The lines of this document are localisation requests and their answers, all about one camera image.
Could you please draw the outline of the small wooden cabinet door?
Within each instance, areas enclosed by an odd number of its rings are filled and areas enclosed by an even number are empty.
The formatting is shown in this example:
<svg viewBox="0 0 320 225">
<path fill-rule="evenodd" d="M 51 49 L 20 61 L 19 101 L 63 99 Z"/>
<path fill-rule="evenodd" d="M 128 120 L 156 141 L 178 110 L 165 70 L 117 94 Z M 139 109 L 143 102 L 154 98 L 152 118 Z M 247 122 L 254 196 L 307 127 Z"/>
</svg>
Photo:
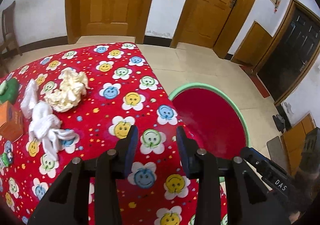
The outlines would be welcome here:
<svg viewBox="0 0 320 225">
<path fill-rule="evenodd" d="M 267 52 L 272 38 L 258 22 L 254 21 L 231 61 L 249 68 L 256 67 Z"/>
</svg>

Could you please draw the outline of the wooden door right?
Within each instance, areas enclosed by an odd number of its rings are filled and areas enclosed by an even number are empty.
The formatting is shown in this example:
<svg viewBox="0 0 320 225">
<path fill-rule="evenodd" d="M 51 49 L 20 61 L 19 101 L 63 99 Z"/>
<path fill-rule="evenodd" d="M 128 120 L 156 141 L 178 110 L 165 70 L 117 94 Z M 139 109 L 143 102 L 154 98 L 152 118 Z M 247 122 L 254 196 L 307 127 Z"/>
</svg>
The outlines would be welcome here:
<svg viewBox="0 0 320 225">
<path fill-rule="evenodd" d="M 225 59 L 255 0 L 185 0 L 171 48 L 188 43 Z"/>
</svg>

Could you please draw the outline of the green clover-shaped container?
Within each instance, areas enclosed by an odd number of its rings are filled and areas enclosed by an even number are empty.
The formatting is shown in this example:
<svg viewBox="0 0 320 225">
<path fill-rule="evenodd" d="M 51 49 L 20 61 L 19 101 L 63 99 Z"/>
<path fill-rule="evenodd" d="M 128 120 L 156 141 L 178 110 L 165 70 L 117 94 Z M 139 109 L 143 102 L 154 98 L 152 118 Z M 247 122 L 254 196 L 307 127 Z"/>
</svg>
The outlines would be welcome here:
<svg viewBox="0 0 320 225">
<path fill-rule="evenodd" d="M 20 84 L 16 78 L 1 82 L 1 104 L 9 101 L 12 105 L 14 105 L 18 98 L 19 87 Z"/>
</svg>

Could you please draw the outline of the dark open doorway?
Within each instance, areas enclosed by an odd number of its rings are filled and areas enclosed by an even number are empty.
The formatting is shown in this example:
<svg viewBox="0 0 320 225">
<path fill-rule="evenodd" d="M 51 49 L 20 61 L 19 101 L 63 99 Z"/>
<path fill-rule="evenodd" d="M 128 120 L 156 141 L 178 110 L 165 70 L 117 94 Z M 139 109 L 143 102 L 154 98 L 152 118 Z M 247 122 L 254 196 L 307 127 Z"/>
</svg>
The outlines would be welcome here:
<svg viewBox="0 0 320 225">
<path fill-rule="evenodd" d="M 291 0 L 283 22 L 254 72 L 278 106 L 298 86 L 319 55 L 319 16 Z"/>
</svg>

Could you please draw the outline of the cream paper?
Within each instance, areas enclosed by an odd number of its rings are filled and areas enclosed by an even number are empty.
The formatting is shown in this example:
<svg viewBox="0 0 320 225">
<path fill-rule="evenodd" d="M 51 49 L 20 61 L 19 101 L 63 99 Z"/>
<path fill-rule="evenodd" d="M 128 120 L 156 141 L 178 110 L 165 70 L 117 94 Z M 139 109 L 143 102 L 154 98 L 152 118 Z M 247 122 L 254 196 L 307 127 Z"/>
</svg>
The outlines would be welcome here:
<svg viewBox="0 0 320 225">
<path fill-rule="evenodd" d="M 61 83 L 58 89 L 45 95 L 44 100 L 58 113 L 64 113 L 76 107 L 81 101 L 81 96 L 87 94 L 89 80 L 85 72 L 76 72 L 66 68 L 60 74 Z"/>
</svg>

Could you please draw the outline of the white tissue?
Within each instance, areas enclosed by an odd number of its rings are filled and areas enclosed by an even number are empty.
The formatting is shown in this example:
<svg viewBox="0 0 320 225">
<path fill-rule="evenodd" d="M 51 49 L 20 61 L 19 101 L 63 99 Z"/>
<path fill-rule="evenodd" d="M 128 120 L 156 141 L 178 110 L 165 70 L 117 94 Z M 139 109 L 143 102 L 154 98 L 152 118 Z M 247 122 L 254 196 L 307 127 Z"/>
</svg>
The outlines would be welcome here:
<svg viewBox="0 0 320 225">
<path fill-rule="evenodd" d="M 79 135 L 74 130 L 61 129 L 61 120 L 53 114 L 47 102 L 38 100 L 37 92 L 38 85 L 31 79 L 20 104 L 24 117 L 31 120 L 28 127 L 29 141 L 41 143 L 44 152 L 57 161 L 58 152 L 62 150 L 60 142 L 76 139 Z"/>
</svg>

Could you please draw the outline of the wooden dining chair far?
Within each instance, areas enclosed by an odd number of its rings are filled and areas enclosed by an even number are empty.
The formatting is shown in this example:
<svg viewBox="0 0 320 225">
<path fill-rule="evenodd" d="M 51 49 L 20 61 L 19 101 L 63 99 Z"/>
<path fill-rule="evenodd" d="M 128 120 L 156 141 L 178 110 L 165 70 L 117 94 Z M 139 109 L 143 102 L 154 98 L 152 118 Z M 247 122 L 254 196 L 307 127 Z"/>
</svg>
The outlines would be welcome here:
<svg viewBox="0 0 320 225">
<path fill-rule="evenodd" d="M 13 1 L 6 9 L 2 11 L 1 27 L 3 42 L 1 42 L 1 52 L 6 49 L 10 51 L 9 46 L 13 44 L 17 53 L 22 56 L 22 52 L 17 42 L 15 27 L 14 27 L 14 12 L 16 1 Z"/>
</svg>

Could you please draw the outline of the red smiley flower tablecloth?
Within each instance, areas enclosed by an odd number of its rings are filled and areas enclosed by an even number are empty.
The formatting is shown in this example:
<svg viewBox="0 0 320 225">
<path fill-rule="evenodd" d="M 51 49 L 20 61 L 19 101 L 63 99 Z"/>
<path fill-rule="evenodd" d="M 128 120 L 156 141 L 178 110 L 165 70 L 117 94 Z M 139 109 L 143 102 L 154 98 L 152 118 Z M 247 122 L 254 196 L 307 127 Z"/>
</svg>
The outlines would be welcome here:
<svg viewBox="0 0 320 225">
<path fill-rule="evenodd" d="M 86 73 L 91 88 L 76 107 L 57 113 L 61 128 L 79 137 L 61 142 L 54 161 L 24 133 L 13 145 L 13 163 L 1 168 L 1 224 L 6 215 L 27 223 L 42 196 L 75 157 L 96 158 L 113 148 L 132 125 L 139 130 L 129 176 L 117 182 L 123 224 L 193 224 L 198 184 L 186 178 L 175 142 L 181 118 L 134 43 L 110 43 L 50 55 L 6 75 L 20 84 L 19 108 L 31 79 L 38 98 L 58 89 L 66 68 Z"/>
</svg>

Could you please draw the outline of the orange cardboard box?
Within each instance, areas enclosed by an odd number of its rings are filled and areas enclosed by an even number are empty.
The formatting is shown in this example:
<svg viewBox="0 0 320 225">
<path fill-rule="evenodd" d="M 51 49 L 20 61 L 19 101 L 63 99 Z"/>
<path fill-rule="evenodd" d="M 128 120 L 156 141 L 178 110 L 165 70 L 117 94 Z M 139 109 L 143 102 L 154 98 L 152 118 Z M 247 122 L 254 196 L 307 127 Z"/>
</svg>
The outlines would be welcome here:
<svg viewBox="0 0 320 225">
<path fill-rule="evenodd" d="M 0 134 L 4 139 L 14 142 L 23 135 L 22 112 L 9 101 L 1 104 Z"/>
</svg>

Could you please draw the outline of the red bin with green rim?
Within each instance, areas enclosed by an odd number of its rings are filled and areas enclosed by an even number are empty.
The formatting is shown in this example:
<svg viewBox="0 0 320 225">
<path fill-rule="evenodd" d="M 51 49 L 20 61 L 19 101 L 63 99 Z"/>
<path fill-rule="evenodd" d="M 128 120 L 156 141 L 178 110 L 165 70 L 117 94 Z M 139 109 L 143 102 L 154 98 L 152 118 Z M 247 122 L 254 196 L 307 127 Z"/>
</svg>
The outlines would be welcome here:
<svg viewBox="0 0 320 225">
<path fill-rule="evenodd" d="M 245 120 L 235 103 L 222 91 L 203 83 L 191 83 L 176 89 L 170 96 L 182 124 L 177 128 L 177 144 L 185 174 L 196 179 L 203 160 L 216 166 L 218 176 L 228 182 L 244 181 L 249 166 L 236 163 L 240 151 L 249 145 Z"/>
</svg>

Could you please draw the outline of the green toy keychain figure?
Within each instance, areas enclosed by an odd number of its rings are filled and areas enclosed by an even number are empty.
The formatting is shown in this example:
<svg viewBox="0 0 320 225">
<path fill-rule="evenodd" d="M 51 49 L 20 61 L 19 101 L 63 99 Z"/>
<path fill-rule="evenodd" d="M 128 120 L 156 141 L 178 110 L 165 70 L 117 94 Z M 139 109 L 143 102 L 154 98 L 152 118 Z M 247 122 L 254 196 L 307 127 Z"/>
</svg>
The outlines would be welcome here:
<svg viewBox="0 0 320 225">
<path fill-rule="evenodd" d="M 13 145 L 7 141 L 4 145 L 4 152 L 1 154 L 1 168 L 9 167 L 13 163 Z"/>
</svg>

